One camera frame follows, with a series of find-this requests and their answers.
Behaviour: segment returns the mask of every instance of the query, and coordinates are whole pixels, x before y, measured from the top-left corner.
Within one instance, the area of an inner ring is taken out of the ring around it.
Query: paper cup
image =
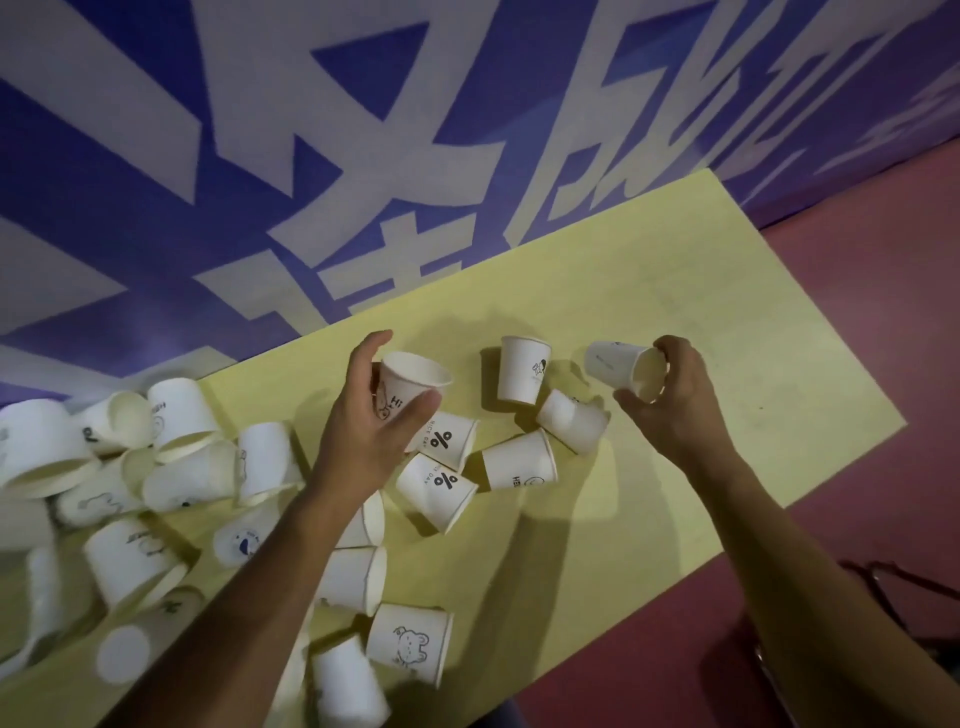
[[[237,499],[241,505],[262,503],[275,492],[303,482],[283,423],[247,427],[240,433],[237,447]]]
[[[94,525],[121,513],[143,510],[138,493],[154,469],[154,452],[130,449],[66,493],[54,504],[57,520],[75,528]]]
[[[557,480],[553,449],[542,429],[485,449],[483,464],[494,490]]]
[[[58,401],[27,400],[0,410],[4,496],[55,496],[89,478],[100,465]]]
[[[584,356],[587,374],[613,389],[629,389],[648,402],[663,389],[666,368],[666,357],[659,349],[620,341],[594,341]]]
[[[342,548],[330,554],[314,599],[372,617],[386,580],[386,548]]]
[[[143,502],[152,511],[169,513],[194,503],[233,497],[236,453],[233,443],[219,441],[155,468],[144,481]]]
[[[479,420],[437,412],[410,442],[407,452],[419,450],[459,473],[473,451],[479,424]]]
[[[550,345],[525,336],[501,339],[500,379],[496,385],[499,400],[535,404],[550,361]]]
[[[235,569],[246,564],[280,520],[275,500],[263,503],[213,534],[213,555],[221,566]]]
[[[154,417],[156,462],[169,463],[221,437],[200,385],[193,379],[165,379],[147,391]]]
[[[377,491],[367,498],[360,510],[357,511],[347,529],[337,542],[337,548],[358,548],[360,546],[380,546],[383,543],[383,532],[386,529],[386,518],[383,514],[383,496]]]
[[[97,649],[97,675],[111,685],[133,682],[176,641],[203,607],[200,593],[175,589],[129,624],[110,630]]]
[[[421,392],[442,392],[452,383],[453,375],[437,362],[414,353],[390,352],[380,362],[376,415],[389,422]]]
[[[73,421],[98,455],[146,448],[154,440],[150,403],[136,392],[116,392],[74,415]]]
[[[87,539],[84,556],[112,611],[155,604],[186,575],[187,567],[137,517],[106,525]]]
[[[439,688],[452,630],[453,615],[439,609],[381,604],[367,639],[367,657],[410,670]]]
[[[441,533],[447,533],[477,492],[476,483],[418,453],[400,473],[396,489]]]
[[[313,658],[317,713],[324,728],[380,728],[390,706],[359,635]]]
[[[559,389],[550,393],[537,415],[539,425],[578,455],[596,449],[609,422],[610,414],[600,407],[572,400]]]

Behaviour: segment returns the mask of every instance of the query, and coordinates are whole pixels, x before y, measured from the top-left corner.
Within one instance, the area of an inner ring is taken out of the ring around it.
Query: right hand
[[[703,357],[678,336],[662,336],[654,346],[670,365],[660,396],[647,403],[620,389],[613,398],[657,452],[687,477],[735,466],[740,458]]]

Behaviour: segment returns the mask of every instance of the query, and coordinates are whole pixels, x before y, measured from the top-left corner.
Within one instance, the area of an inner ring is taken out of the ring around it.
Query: printed bear graphic
[[[414,632],[406,627],[398,627],[394,634],[399,637],[396,641],[396,663],[402,667],[410,667],[417,663],[426,662],[426,652],[422,650],[430,638],[420,632]]]

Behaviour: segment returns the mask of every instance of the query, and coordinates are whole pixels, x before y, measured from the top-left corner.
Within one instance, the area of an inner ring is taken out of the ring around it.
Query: yellow table
[[[411,518],[387,488],[385,600],[456,613],[438,692],[378,669],[396,724],[466,725],[719,552],[681,475],[651,451],[609,389],[582,378],[590,341],[690,338],[708,362],[735,441],[784,504],[903,425],[709,171],[230,367],[204,388],[229,433],[290,420],[304,451],[315,453],[348,351],[375,328],[396,331],[390,349],[435,358],[453,372],[443,408],[482,420],[477,449],[533,423],[531,411],[494,399],[503,334],[549,341],[548,383],[601,398],[613,411],[593,455],[576,457],[553,441],[559,484],[481,492],[449,535]],[[467,475],[483,482],[478,464],[472,456]],[[203,547],[229,512],[215,504],[167,525],[190,550]],[[75,553],[83,535],[64,552]],[[206,570],[188,577],[209,594],[225,579]],[[11,594],[16,575],[0,589]],[[83,614],[88,592],[74,592],[84,595],[71,611]],[[321,638],[367,622],[318,609],[311,632]],[[0,685],[4,725],[92,725],[119,694],[89,674],[105,628]],[[300,724],[301,713],[288,724]]]

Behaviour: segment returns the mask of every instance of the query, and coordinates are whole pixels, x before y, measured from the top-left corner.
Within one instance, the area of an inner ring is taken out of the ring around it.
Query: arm
[[[273,533],[101,728],[261,728],[330,552],[440,405],[426,392],[387,425],[377,419],[371,360],[391,335],[372,333],[350,355],[317,463]]]
[[[952,726],[960,688],[767,494],[739,456],[700,354],[670,363],[652,404],[614,394],[706,506],[790,711],[809,726]]]

